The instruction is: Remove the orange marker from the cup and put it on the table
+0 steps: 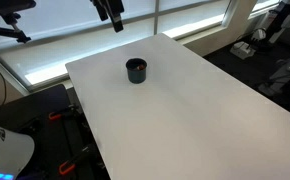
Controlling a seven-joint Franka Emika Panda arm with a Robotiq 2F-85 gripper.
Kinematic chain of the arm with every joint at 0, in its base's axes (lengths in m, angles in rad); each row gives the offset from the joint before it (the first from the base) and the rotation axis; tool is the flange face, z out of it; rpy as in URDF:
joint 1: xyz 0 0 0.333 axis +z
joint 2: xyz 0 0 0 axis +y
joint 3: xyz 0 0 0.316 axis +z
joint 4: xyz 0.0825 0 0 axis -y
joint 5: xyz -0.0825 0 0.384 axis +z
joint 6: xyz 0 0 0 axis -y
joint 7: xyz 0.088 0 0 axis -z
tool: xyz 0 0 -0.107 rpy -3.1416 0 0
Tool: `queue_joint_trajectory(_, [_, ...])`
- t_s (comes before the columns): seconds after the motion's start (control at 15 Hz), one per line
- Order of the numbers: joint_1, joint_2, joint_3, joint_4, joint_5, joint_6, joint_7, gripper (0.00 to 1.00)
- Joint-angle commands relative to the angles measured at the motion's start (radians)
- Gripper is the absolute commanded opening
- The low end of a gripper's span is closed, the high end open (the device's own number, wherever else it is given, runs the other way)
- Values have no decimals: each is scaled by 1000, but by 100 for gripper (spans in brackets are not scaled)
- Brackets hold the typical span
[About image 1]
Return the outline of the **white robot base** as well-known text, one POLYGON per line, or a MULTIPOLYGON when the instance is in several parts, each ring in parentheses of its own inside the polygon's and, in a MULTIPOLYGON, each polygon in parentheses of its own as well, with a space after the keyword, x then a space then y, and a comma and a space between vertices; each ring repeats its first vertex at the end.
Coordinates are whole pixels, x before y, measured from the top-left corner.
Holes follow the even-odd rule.
POLYGON ((0 127, 0 180, 15 180, 34 153, 34 140, 0 127))

